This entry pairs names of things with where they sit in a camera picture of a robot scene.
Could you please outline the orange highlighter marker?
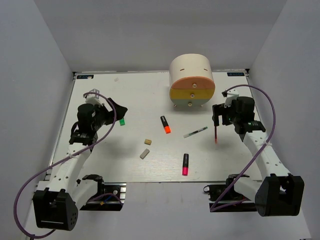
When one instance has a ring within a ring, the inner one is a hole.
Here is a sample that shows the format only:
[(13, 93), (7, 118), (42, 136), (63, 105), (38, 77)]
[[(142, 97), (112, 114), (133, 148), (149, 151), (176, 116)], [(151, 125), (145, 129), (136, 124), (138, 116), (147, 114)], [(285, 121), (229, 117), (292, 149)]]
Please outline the orange highlighter marker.
[(162, 125), (163, 125), (163, 128), (164, 128), (165, 133), (166, 133), (166, 134), (171, 133), (170, 126), (169, 126), (169, 124), (168, 124), (168, 122), (167, 122), (167, 120), (166, 120), (166, 118), (165, 118), (164, 115), (160, 117), (160, 120), (161, 120), (161, 123), (162, 123)]

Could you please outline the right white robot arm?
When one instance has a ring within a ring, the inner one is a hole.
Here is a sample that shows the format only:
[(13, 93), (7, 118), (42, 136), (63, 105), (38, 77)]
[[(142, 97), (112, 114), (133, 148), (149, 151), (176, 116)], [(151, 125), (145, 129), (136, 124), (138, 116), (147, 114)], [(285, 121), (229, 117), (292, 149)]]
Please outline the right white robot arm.
[(256, 163), (262, 177), (258, 183), (245, 170), (226, 181), (225, 190), (214, 201), (210, 210), (222, 209), (218, 202), (227, 195), (236, 200), (240, 196), (255, 204), (262, 217), (297, 216), (300, 212), (305, 183), (301, 176), (292, 175), (282, 164), (263, 124), (255, 120), (255, 101), (251, 97), (238, 96), (226, 103), (212, 107), (214, 126), (233, 125), (235, 132), (252, 154), (250, 164)]

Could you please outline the pink highlighter marker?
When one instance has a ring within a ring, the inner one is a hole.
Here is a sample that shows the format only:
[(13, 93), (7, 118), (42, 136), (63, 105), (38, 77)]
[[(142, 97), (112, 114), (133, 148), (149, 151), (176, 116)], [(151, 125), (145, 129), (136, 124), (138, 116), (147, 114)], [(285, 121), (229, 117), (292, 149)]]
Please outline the pink highlighter marker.
[(182, 162), (182, 175), (187, 176), (189, 172), (189, 154), (185, 153), (183, 155), (183, 162)]

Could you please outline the beige eraser block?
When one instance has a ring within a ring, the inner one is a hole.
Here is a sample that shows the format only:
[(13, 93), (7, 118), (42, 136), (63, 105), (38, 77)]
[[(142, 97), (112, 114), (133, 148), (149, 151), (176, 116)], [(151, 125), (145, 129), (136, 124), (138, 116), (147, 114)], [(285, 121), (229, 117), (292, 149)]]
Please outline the beige eraser block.
[(143, 160), (149, 153), (150, 153), (150, 150), (146, 148), (146, 149), (140, 154), (139, 157)]

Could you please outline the round wooden drawer cabinet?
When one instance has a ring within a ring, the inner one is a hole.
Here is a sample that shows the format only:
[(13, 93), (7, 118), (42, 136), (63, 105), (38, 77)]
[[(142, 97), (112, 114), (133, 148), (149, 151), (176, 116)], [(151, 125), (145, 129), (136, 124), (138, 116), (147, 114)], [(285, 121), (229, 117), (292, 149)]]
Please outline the round wooden drawer cabinet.
[(216, 89), (208, 58), (196, 53), (182, 54), (170, 63), (169, 84), (169, 98), (180, 107), (202, 106)]

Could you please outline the white green pen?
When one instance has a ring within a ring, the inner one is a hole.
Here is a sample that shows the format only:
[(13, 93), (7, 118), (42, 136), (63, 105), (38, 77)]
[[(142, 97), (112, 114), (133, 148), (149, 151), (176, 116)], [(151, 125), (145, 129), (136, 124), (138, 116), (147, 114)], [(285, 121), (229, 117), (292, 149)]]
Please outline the white green pen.
[(200, 128), (200, 129), (198, 129), (198, 130), (195, 130), (195, 131), (192, 131), (192, 132), (190, 132), (190, 133), (184, 134), (183, 137), (184, 137), (184, 138), (188, 138), (188, 137), (190, 137), (190, 136), (193, 136), (193, 135), (195, 135), (195, 134), (197, 134), (197, 133), (200, 133), (200, 132), (202, 132), (202, 131), (204, 131), (204, 130), (207, 130), (207, 129), (208, 129), (208, 127), (205, 126), (205, 127), (202, 127), (202, 128)]

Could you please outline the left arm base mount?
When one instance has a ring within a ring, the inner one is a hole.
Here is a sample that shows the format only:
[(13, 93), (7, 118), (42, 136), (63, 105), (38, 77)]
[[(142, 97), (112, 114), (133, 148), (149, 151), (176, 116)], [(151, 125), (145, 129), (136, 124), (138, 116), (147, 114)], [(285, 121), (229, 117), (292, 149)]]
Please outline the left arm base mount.
[(79, 211), (120, 211), (125, 202), (126, 183), (107, 183), (97, 174), (76, 180), (72, 200)]

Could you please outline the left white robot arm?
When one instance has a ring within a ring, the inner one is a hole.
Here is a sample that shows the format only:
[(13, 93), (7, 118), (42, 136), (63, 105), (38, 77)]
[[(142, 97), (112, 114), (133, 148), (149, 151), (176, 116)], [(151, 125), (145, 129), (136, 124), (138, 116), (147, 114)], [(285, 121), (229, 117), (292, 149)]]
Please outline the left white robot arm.
[(124, 118), (128, 109), (111, 98), (108, 111), (95, 97), (87, 97), (77, 108), (77, 122), (73, 125), (67, 150), (68, 160), (58, 165), (58, 170), (43, 190), (36, 190), (32, 201), (38, 228), (71, 231), (78, 220), (79, 210), (90, 198), (105, 196), (103, 177), (91, 174), (79, 178), (81, 169), (98, 141), (98, 130)]

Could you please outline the small cork eraser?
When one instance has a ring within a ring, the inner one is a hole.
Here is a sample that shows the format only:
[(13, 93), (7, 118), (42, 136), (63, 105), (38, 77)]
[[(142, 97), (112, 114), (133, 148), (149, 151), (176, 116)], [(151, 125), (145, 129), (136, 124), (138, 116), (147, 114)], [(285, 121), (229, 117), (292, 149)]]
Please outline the small cork eraser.
[(145, 139), (144, 143), (146, 145), (151, 145), (152, 144), (152, 141), (150, 139)]

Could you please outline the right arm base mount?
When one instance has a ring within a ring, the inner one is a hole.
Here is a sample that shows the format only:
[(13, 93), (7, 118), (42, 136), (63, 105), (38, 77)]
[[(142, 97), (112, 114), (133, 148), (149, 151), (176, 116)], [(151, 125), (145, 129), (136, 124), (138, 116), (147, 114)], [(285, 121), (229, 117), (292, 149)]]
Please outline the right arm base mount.
[[(215, 183), (206, 185), (203, 188), (203, 192), (209, 195), (209, 208), (215, 203), (218, 197), (224, 192), (224, 190), (232, 183), (232, 181), (238, 176), (238, 174), (230, 174), (223, 183)], [(231, 204), (227, 207), (220, 208), (216, 212), (257, 212), (255, 204), (247, 199), (244, 195), (235, 192), (234, 187), (226, 193), (222, 199), (218, 202), (216, 207), (220, 207), (225, 204)]]

